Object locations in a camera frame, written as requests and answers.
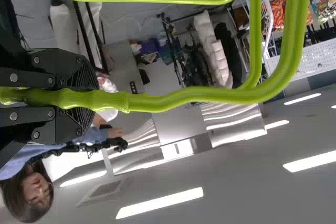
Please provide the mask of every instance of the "metal bolt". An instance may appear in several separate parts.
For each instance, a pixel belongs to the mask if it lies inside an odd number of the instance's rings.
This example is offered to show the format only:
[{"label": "metal bolt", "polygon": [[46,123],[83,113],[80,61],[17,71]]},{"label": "metal bolt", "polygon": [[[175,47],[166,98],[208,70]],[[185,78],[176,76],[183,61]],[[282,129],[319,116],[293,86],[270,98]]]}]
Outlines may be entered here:
[{"label": "metal bolt", "polygon": [[64,111],[64,110],[59,110],[59,115],[60,115],[60,116],[64,116],[64,114],[65,114],[65,111]]},{"label": "metal bolt", "polygon": [[12,73],[9,78],[12,82],[17,82],[17,79],[18,79],[17,74],[15,73]]},{"label": "metal bolt", "polygon": [[12,120],[12,121],[16,121],[17,120],[17,113],[16,112],[13,112],[9,118]]},{"label": "metal bolt", "polygon": [[40,58],[38,58],[37,56],[34,58],[34,62],[36,63],[36,64],[39,64],[40,63]]},{"label": "metal bolt", "polygon": [[76,135],[77,135],[77,136],[80,136],[80,133],[81,133],[80,128],[77,128],[77,129],[76,129]]},{"label": "metal bolt", "polygon": [[35,139],[38,139],[40,137],[40,133],[38,132],[38,131],[36,131],[35,133],[34,133],[34,138]]}]

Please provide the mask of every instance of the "woman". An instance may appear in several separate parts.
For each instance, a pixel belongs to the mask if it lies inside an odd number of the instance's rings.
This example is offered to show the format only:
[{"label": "woman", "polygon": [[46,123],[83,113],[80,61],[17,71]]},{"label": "woman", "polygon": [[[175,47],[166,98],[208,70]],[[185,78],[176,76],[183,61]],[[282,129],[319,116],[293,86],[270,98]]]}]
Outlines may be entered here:
[{"label": "woman", "polygon": [[[106,124],[106,121],[96,114],[94,127],[73,142],[99,143],[107,138],[123,136],[122,129],[99,130],[101,124]],[[34,156],[62,147],[64,145],[26,145],[0,169],[0,188],[4,203],[18,221],[32,223],[39,220],[49,211],[54,199],[53,185],[42,161],[34,165],[28,165],[27,162]]]}]

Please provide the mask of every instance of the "person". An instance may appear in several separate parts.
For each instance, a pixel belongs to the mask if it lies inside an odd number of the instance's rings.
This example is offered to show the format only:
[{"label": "person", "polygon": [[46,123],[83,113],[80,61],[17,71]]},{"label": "person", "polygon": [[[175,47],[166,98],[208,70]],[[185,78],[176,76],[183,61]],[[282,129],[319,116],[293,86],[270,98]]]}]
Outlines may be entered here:
[{"label": "person", "polygon": [[[101,68],[97,42],[93,34],[88,12],[84,3],[79,3],[85,29],[93,48],[92,54],[96,67]],[[94,22],[99,27],[99,14],[101,2],[90,3]],[[50,20],[53,26],[57,47],[88,58],[83,36],[79,32],[77,43],[78,22],[68,6],[60,0],[52,0],[50,8]],[[117,92],[117,87],[107,76],[98,74],[100,89],[106,92]],[[86,135],[73,140],[73,143],[99,143],[107,138],[122,137],[123,130],[119,128],[100,130],[102,124],[113,120],[118,110],[106,109],[96,113],[92,127]],[[64,145],[31,145],[27,144],[4,167],[0,169],[0,189],[3,200],[9,212],[15,219],[24,223],[33,223],[41,219],[51,208],[54,199],[53,183],[42,163],[38,161],[34,165],[27,162],[30,158],[47,152],[58,150]]]},{"label": "person", "polygon": [[[88,133],[73,140],[73,143],[93,144],[123,136],[123,130],[119,128],[99,130],[106,121],[98,114],[92,124]],[[0,169],[0,189],[5,206],[18,221],[33,223],[41,219],[50,210],[54,200],[53,183],[42,161],[34,165],[27,162],[34,156],[62,147],[64,145],[27,144]]]}]

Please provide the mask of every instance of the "fluorescent light panel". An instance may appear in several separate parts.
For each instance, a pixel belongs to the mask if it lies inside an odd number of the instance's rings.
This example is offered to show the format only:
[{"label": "fluorescent light panel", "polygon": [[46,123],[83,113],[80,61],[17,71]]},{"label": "fluorescent light panel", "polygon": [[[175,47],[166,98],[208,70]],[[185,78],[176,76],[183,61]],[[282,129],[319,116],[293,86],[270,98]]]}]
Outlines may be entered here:
[{"label": "fluorescent light panel", "polygon": [[125,217],[138,215],[143,212],[148,212],[172,205],[176,205],[179,203],[183,203],[189,200],[197,199],[203,197],[203,189],[202,187],[197,187],[191,190],[183,191],[177,194],[168,195],[165,197],[152,199],[148,201],[144,201],[138,204],[130,205],[127,207],[122,207],[116,219],[122,219]]},{"label": "fluorescent light panel", "polygon": [[99,178],[99,177],[104,176],[106,173],[107,173],[107,170],[103,170],[102,172],[92,173],[92,174],[85,175],[85,176],[82,176],[82,177],[79,177],[79,178],[74,178],[74,179],[65,181],[59,187],[71,186],[71,185],[74,185],[74,184],[77,184],[77,183],[88,181],[90,179]]},{"label": "fluorescent light panel", "polygon": [[223,127],[228,127],[228,126],[236,125],[236,124],[239,124],[239,123],[244,123],[244,122],[246,122],[246,121],[248,121],[248,120],[251,120],[251,119],[253,119],[253,118],[257,118],[257,117],[259,117],[259,116],[261,116],[261,113],[258,113],[258,114],[255,114],[255,115],[248,116],[248,117],[246,117],[246,118],[244,118],[244,119],[240,119],[240,120],[235,121],[235,122],[211,125],[211,126],[208,126],[208,127],[206,128],[206,130],[208,131],[208,130],[213,130],[213,129],[217,129],[217,128],[223,128]]},{"label": "fluorescent light panel", "polygon": [[273,128],[275,128],[275,127],[279,127],[279,126],[285,125],[285,124],[287,124],[287,123],[289,123],[289,121],[287,121],[287,120],[282,120],[282,121],[279,121],[279,122],[266,124],[266,125],[265,125],[265,130],[273,129]]},{"label": "fluorescent light panel", "polygon": [[321,93],[311,94],[311,95],[308,95],[306,97],[301,97],[299,99],[295,99],[295,100],[292,100],[292,101],[289,101],[289,102],[285,102],[284,105],[291,105],[293,103],[302,102],[302,101],[309,100],[309,99],[312,99],[312,98],[315,98],[315,97],[319,97],[320,95],[321,95]]},{"label": "fluorescent light panel", "polygon": [[336,151],[332,151],[317,156],[300,159],[288,164],[284,164],[283,167],[288,171],[290,171],[291,173],[295,173],[301,170],[329,164],[335,161],[336,161]]}]

